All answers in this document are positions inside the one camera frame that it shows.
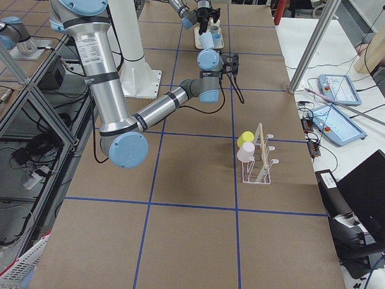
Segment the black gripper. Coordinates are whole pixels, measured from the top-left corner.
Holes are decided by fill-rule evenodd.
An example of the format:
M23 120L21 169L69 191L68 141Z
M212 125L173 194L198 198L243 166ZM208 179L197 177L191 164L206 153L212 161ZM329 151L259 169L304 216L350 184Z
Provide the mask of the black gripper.
M199 34L207 31L208 22L213 18L216 22L220 18L220 9L201 7L197 9L197 21L199 23Z

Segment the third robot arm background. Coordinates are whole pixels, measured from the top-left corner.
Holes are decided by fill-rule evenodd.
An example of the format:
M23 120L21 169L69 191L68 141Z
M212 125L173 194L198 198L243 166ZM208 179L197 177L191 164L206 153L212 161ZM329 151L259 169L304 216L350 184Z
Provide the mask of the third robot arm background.
M15 60L38 60L42 54L38 50L39 41L16 16L1 19L1 45Z

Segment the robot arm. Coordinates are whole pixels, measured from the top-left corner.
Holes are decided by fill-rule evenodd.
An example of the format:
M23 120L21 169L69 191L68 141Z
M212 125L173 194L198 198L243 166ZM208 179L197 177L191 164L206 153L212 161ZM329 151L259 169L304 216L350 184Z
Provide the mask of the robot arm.
M136 167L147 157L144 131L192 98L215 103L219 97L224 62L208 23L217 21L220 11L210 1L198 1L194 10L181 1L170 4L184 27L200 25L200 76L158 96L161 71L146 63L133 1L51 1L51 26L74 39L97 105L101 150L122 168Z
M197 6L193 10L180 0L169 0L167 3L178 14L181 24L185 29L188 30L198 23L199 35L207 31L210 18L213 18L214 23L217 23L221 14L221 8L214 9L211 1L196 1Z

